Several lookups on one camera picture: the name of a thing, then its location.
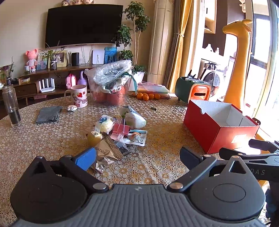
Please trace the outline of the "red cardboard box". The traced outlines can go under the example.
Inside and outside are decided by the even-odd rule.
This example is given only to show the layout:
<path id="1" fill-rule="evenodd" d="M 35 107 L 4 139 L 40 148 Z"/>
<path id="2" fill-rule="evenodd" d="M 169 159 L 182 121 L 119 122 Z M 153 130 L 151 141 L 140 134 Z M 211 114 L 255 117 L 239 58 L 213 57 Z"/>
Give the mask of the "red cardboard box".
<path id="1" fill-rule="evenodd" d="M 243 147 L 259 129 L 233 104 L 202 100 L 189 101 L 183 124 L 206 154 Z"/>

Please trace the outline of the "glass bottle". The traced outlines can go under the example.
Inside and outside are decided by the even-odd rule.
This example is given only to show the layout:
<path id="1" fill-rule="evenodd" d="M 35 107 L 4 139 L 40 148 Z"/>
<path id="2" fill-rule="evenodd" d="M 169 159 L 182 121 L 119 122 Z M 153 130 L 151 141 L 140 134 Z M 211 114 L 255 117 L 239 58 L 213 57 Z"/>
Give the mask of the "glass bottle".
<path id="1" fill-rule="evenodd" d="M 10 118 L 12 128 L 22 124 L 19 112 L 17 96 L 13 85 L 4 86 L 2 89 L 2 98 L 5 104 L 6 112 Z"/>

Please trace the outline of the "purple toy vase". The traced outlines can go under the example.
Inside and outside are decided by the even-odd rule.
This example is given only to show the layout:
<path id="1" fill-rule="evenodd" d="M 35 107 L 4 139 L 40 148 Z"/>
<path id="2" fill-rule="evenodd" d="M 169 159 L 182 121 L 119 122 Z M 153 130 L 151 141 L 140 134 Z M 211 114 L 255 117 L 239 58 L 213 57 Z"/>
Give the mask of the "purple toy vase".
<path id="1" fill-rule="evenodd" d="M 84 73 L 84 71 L 80 72 L 80 78 L 78 79 L 77 84 L 78 85 L 85 85 L 86 86 L 88 82 L 87 82 L 87 79 L 84 78 L 83 73 Z"/>

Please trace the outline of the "pink pig plush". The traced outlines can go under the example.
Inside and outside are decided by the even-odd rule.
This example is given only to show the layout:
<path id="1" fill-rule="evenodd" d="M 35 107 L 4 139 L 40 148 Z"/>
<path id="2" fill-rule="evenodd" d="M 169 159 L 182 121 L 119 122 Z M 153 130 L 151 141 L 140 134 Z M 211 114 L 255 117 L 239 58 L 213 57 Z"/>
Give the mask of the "pink pig plush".
<path id="1" fill-rule="evenodd" d="M 30 72 L 35 72 L 36 71 L 36 66 L 37 66 L 38 49 L 33 49 L 31 51 L 26 51 L 25 55 L 28 58 L 26 66 L 29 67 Z"/>

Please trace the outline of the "yellow curtain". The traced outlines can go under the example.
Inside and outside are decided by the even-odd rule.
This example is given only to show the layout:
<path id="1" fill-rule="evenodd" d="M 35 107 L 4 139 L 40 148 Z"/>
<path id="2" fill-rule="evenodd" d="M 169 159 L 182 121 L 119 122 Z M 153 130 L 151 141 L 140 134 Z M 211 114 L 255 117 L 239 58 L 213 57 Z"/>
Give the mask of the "yellow curtain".
<path id="1" fill-rule="evenodd" d="M 192 2 L 192 0 L 175 1 L 174 34 L 164 78 L 164 85 L 171 93 L 175 91 L 176 81 L 180 75 L 184 34 L 186 25 L 188 23 Z"/>

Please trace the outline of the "white wifi router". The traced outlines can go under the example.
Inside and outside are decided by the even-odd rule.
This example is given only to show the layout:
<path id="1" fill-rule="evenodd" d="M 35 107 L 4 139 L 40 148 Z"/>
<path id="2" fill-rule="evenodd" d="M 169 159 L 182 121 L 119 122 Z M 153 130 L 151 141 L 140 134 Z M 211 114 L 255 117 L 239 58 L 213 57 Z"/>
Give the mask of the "white wifi router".
<path id="1" fill-rule="evenodd" d="M 46 78 L 38 81 L 39 91 L 41 93 L 52 92 L 55 90 L 54 78 Z"/>

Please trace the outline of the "bag of dark beads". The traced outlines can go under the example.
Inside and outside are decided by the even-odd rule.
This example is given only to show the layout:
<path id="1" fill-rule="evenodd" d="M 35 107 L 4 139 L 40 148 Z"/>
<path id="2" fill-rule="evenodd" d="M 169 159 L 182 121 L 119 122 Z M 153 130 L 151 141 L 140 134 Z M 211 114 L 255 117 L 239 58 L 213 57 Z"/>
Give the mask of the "bag of dark beads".
<path id="1" fill-rule="evenodd" d="M 114 144 L 116 145 L 116 147 L 118 147 L 119 151 L 123 156 L 126 156 L 129 153 L 131 153 L 131 151 L 127 148 L 125 143 L 115 140 Z"/>

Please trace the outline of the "black flat television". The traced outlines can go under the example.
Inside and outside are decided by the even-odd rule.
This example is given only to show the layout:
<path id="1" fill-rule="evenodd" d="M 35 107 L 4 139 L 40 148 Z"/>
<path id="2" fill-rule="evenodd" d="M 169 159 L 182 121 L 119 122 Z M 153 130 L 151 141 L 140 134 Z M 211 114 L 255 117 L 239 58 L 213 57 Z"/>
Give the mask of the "black flat television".
<path id="1" fill-rule="evenodd" d="M 88 4 L 48 10 L 45 46 L 109 44 L 122 24 L 122 5 Z"/>

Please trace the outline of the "photo frame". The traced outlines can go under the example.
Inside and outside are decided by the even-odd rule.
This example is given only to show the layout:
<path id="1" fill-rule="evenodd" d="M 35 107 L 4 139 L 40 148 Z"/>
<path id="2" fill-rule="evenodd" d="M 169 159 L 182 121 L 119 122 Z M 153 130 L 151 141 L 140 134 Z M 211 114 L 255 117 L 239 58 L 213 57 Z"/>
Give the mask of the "photo frame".
<path id="1" fill-rule="evenodd" d="M 53 60 L 56 61 L 57 68 L 67 66 L 67 57 L 68 57 L 67 50 L 59 51 L 58 53 L 53 54 Z"/>

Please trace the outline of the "small potted plant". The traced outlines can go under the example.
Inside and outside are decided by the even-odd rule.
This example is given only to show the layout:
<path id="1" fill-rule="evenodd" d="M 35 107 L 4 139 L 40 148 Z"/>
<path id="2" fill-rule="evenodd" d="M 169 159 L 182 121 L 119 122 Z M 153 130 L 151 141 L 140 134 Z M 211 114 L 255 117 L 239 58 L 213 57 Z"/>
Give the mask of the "small potted plant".
<path id="1" fill-rule="evenodd" d="M 48 43 L 45 43 L 46 48 L 45 50 L 41 50 L 43 52 L 43 60 L 47 59 L 50 63 L 50 70 L 56 70 L 57 69 L 57 59 L 59 54 L 65 50 L 65 47 L 61 47 L 59 49 L 60 41 L 58 41 L 58 44 L 55 49 L 51 49 Z"/>

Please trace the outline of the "black speaker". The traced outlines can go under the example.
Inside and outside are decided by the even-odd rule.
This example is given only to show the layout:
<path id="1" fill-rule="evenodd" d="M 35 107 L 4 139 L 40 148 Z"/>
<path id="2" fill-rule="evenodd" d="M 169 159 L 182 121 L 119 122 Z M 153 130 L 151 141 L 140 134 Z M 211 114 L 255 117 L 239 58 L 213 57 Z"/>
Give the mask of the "black speaker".
<path id="1" fill-rule="evenodd" d="M 71 66 L 78 66 L 80 64 L 80 53 L 71 54 Z"/>

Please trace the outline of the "green orange tissue box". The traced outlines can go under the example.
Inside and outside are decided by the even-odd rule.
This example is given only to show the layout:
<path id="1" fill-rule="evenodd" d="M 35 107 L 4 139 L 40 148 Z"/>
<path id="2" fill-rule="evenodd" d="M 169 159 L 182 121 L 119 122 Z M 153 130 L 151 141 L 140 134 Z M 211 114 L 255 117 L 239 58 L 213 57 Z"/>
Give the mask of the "green orange tissue box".
<path id="1" fill-rule="evenodd" d="M 211 94 L 211 85 L 198 79 L 180 77 L 176 81 L 175 95 L 178 101 L 189 103 L 190 100 L 208 101 Z"/>

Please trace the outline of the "potted green tree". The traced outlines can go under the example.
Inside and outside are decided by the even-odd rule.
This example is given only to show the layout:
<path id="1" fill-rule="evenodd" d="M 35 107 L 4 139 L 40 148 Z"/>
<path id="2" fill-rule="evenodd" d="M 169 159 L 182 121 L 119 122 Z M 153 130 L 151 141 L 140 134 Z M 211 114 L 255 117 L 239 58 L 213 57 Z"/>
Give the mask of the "potted green tree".
<path id="1" fill-rule="evenodd" d="M 131 26 L 122 24 L 118 28 L 112 42 L 116 47 L 123 49 L 118 53 L 119 60 L 130 60 L 133 63 L 132 73 L 145 74 L 145 67 L 138 64 L 139 49 L 140 49 L 140 36 L 147 30 L 150 24 L 150 17 L 146 14 L 145 8 L 142 3 L 131 1 L 123 14 L 125 20 L 131 22 Z"/>

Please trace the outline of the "orange tangerine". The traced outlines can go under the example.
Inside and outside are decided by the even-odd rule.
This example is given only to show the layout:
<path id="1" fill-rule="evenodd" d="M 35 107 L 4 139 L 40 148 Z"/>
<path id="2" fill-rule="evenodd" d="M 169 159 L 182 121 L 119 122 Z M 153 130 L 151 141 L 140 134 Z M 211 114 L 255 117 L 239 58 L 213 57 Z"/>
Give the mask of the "orange tangerine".
<path id="1" fill-rule="evenodd" d="M 159 99 L 161 99 L 161 95 L 160 95 L 160 94 L 155 94 L 155 95 L 154 95 L 154 98 L 157 99 L 157 100 L 159 100 Z"/>
<path id="2" fill-rule="evenodd" d="M 137 99 L 142 99 L 142 97 L 143 97 L 143 94 L 142 93 L 137 93 Z"/>
<path id="3" fill-rule="evenodd" d="M 152 100 L 155 98 L 154 94 L 148 94 L 148 96 L 149 96 L 149 100 Z"/>
<path id="4" fill-rule="evenodd" d="M 143 99 L 144 101 L 149 101 L 149 96 L 148 96 L 148 95 L 144 95 L 144 96 L 142 96 L 142 99 Z"/>

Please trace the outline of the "pink strawberry mug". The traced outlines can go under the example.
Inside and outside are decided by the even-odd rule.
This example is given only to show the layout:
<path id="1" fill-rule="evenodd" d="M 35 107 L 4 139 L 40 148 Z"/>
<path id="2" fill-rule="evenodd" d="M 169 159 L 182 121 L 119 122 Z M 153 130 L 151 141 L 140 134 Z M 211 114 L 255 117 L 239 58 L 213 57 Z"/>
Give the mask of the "pink strawberry mug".
<path id="1" fill-rule="evenodd" d="M 64 99 L 67 104 L 75 105 L 77 108 L 84 108 L 88 105 L 88 89 L 86 85 L 75 85 L 64 92 Z"/>

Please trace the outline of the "blueberry bun packet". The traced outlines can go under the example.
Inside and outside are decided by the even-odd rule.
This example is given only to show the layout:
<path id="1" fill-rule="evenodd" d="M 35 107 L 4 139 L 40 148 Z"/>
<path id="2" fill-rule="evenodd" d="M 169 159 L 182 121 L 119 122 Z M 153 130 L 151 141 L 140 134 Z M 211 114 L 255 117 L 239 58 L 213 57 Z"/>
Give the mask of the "blueberry bun packet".
<path id="1" fill-rule="evenodd" d="M 95 124 L 95 131 L 99 133 L 109 134 L 110 131 L 113 129 L 115 120 L 116 119 L 111 116 L 102 115 Z"/>

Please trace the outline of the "wooden tv cabinet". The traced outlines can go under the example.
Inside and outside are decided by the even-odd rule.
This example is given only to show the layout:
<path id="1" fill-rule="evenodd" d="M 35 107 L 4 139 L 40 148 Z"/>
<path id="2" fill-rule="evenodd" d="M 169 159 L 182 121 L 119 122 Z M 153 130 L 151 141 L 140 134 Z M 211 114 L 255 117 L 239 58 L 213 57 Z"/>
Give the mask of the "wooden tv cabinet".
<path id="1" fill-rule="evenodd" d="M 27 99 L 29 97 L 33 97 L 36 95 L 60 95 L 63 94 L 66 88 L 65 77 L 62 75 L 69 75 L 70 73 L 76 75 L 77 78 L 80 77 L 80 72 L 84 71 L 85 69 L 93 69 L 96 68 L 97 65 L 80 65 L 80 66 L 68 66 L 68 67 L 61 67 L 56 70 L 44 69 L 41 71 L 35 71 L 32 73 L 28 73 L 19 77 L 19 82 L 22 82 L 23 79 L 29 78 L 30 81 L 26 84 L 15 85 L 15 91 L 17 98 L 24 98 Z M 39 91 L 39 84 L 38 81 L 46 78 L 54 78 L 55 82 L 55 90 L 52 92 L 41 93 Z"/>

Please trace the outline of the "pink toy kettle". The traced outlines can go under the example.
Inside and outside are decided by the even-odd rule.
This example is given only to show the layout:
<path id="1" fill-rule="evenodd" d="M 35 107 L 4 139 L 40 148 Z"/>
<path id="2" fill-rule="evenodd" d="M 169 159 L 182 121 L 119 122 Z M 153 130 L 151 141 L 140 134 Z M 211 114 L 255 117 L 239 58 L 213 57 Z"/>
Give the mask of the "pink toy kettle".
<path id="1" fill-rule="evenodd" d="M 66 77 L 65 82 L 66 82 L 66 88 L 70 89 L 72 86 L 75 86 L 77 84 L 76 76 L 70 73 Z"/>

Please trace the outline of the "clear tub with plastic bag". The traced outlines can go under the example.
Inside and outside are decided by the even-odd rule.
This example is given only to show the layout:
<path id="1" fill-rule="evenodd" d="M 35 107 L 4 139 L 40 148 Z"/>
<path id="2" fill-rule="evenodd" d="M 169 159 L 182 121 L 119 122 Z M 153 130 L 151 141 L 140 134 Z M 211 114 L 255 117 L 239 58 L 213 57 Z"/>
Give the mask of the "clear tub with plastic bag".
<path id="1" fill-rule="evenodd" d="M 132 61 L 121 60 L 104 64 L 93 69 L 86 69 L 92 100 L 95 103 L 123 105 L 130 85 L 138 88 L 132 74 Z"/>

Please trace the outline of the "sausage snack packet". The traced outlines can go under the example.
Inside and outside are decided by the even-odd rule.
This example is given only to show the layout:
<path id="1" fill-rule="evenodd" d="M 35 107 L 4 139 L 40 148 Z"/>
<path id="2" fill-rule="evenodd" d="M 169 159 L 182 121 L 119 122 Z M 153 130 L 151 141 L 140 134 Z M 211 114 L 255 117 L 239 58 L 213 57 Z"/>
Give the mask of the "sausage snack packet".
<path id="1" fill-rule="evenodd" d="M 124 136 L 123 142 L 127 145 L 136 145 L 144 147 L 147 138 L 146 130 L 130 130 L 127 136 Z"/>

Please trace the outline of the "pink binder clip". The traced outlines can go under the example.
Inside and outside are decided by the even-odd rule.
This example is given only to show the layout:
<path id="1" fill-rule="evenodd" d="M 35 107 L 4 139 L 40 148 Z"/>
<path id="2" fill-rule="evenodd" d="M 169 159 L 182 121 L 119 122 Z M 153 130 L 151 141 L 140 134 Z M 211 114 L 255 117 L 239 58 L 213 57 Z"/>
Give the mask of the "pink binder clip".
<path id="1" fill-rule="evenodd" d="M 129 131 L 130 131 L 130 126 L 122 123 L 115 123 L 112 129 L 112 132 L 114 134 L 123 134 L 125 136 L 129 134 Z"/>

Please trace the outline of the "white green snack bag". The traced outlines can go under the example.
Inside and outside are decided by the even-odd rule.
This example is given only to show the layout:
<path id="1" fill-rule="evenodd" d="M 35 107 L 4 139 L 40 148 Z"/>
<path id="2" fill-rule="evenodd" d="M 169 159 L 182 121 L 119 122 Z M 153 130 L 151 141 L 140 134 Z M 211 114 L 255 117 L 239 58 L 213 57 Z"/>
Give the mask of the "white green snack bag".
<path id="1" fill-rule="evenodd" d="M 124 117 L 125 123 L 129 125 L 131 129 L 141 129 L 147 124 L 147 121 L 131 106 L 121 106 L 119 113 Z"/>

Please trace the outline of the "grey folded cloth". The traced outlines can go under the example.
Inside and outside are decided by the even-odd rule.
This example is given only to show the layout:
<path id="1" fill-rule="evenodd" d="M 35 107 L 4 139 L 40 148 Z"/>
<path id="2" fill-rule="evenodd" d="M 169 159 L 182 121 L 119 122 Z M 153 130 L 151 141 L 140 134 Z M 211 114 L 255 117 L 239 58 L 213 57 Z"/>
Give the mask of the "grey folded cloth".
<path id="1" fill-rule="evenodd" d="M 61 106 L 44 107 L 40 109 L 40 112 L 35 121 L 36 124 L 57 122 L 59 114 L 62 110 Z"/>

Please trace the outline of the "small cartoon plush charm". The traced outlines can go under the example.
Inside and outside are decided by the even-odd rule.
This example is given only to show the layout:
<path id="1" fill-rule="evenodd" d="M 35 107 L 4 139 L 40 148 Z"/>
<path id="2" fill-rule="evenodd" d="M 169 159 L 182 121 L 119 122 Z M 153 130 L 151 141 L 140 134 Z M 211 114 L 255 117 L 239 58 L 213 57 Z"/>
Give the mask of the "small cartoon plush charm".
<path id="1" fill-rule="evenodd" d="M 73 112 L 73 111 L 76 111 L 76 110 L 77 110 L 77 106 L 75 106 L 75 105 L 67 106 L 67 111 L 69 111 L 69 112 Z"/>

